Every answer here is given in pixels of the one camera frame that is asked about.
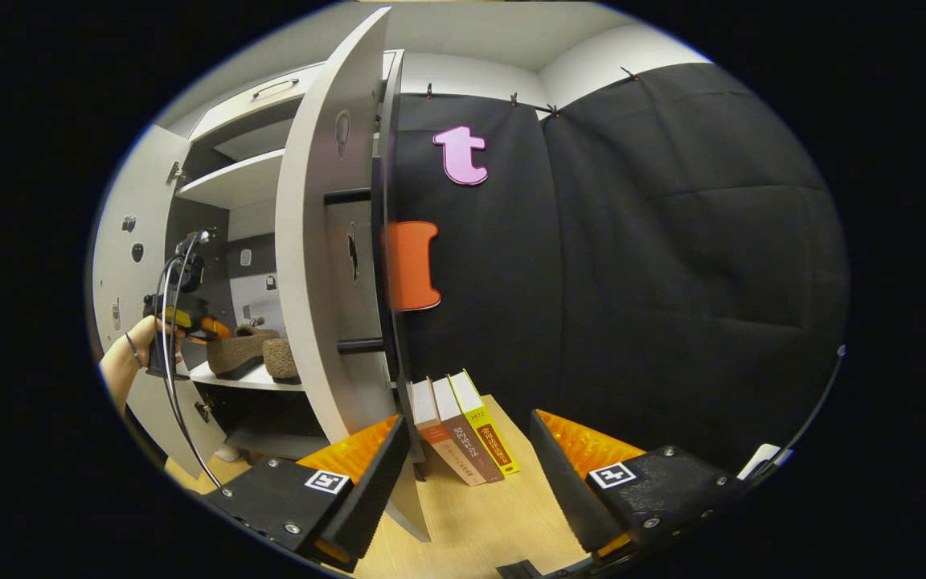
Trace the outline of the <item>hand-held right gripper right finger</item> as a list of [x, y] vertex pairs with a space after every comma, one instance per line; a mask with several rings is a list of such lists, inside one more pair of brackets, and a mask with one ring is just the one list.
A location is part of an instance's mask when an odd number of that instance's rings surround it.
[[571, 532], [599, 564], [653, 556], [749, 490], [675, 445], [640, 450], [541, 409], [531, 412], [529, 440]]

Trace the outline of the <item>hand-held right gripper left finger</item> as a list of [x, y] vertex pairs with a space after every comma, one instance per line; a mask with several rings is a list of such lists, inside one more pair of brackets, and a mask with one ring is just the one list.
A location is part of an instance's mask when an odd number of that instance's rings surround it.
[[408, 451], [407, 418], [396, 414], [298, 461], [258, 462], [203, 499], [279, 549], [352, 573]]

